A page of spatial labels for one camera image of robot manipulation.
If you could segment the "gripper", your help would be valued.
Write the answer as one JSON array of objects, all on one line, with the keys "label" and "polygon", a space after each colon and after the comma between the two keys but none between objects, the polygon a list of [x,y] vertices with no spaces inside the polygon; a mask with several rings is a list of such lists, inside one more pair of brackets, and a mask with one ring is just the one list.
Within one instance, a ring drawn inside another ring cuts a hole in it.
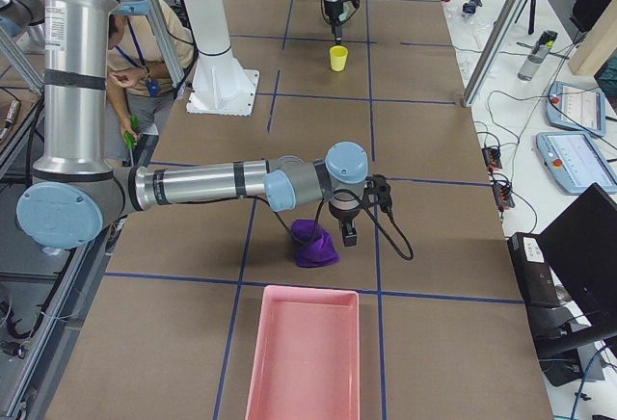
[{"label": "gripper", "polygon": [[334,26],[335,45],[342,45],[342,26],[345,18],[345,6],[343,0],[323,1],[323,15],[329,25]]},{"label": "gripper", "polygon": [[349,190],[337,191],[329,201],[329,211],[339,221],[344,247],[354,247],[358,242],[354,219],[361,210],[358,196]]}]

